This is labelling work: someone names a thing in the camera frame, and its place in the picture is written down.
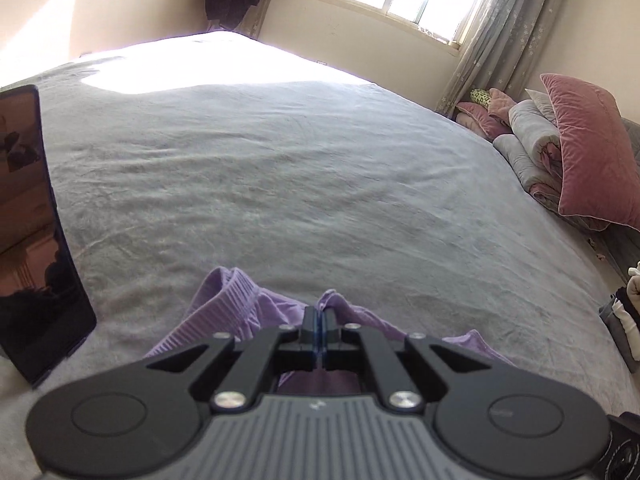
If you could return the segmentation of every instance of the floral pattern curtain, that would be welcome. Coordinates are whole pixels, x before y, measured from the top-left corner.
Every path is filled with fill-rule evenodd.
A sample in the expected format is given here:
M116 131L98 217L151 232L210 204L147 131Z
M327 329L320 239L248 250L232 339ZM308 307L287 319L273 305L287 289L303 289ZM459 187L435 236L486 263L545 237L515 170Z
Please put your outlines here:
M475 32L436 111L451 117L473 88L517 99L556 20L562 0L484 0Z

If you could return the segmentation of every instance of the black screen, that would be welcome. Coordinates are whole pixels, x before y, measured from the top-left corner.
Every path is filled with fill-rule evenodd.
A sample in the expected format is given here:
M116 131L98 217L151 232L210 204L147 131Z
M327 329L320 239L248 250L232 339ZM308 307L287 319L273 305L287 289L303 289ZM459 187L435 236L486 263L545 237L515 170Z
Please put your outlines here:
M37 384L94 326L49 183L38 92L2 92L0 346Z

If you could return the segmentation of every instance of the purple garment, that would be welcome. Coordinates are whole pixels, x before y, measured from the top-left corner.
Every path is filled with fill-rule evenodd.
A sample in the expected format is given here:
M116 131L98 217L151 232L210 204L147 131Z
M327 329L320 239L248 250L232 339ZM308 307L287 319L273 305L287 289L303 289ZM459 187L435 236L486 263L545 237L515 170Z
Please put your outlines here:
M251 339L258 330L267 326L297 326L302 324L305 306L301 301L260 288L241 269L218 267L212 270L200 285L180 325L146 356L157 355L210 337L214 332L229 332L243 340ZM371 326L379 329L388 339L402 340L406 335L370 310L349 304L335 290L326 291L316 303L316 309L326 308L335 312L340 325L360 323L363 326ZM493 350L477 330L470 330L458 337L446 337L443 340L512 364ZM279 393L285 394L341 395L359 391L360 386L355 374L325 370L294 372L278 388Z

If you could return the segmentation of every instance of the gray bedsheet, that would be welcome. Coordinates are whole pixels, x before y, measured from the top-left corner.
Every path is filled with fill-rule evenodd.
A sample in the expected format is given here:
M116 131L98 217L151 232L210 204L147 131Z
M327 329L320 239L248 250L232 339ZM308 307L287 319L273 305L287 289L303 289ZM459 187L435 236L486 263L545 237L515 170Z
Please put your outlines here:
M490 143L229 33L110 56L36 79L98 327L37 392L0 364L0 478L37 472L22 427L40 394L142 357L218 265L308 302L336 288L404 330L476 328L607 411L640 410L598 318L618 277Z

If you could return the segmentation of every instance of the white wall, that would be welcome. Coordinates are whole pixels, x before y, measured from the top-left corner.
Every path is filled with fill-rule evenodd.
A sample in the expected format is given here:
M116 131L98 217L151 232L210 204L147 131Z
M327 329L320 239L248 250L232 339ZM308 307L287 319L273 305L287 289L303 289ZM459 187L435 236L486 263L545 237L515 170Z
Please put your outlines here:
M0 9L0 86L87 52L195 34L207 23L204 0L0 0Z
M259 39L429 108L458 64L457 54L430 38L318 0L271 0Z
M545 72L606 88L640 122L640 0L565 0L529 88L543 90Z

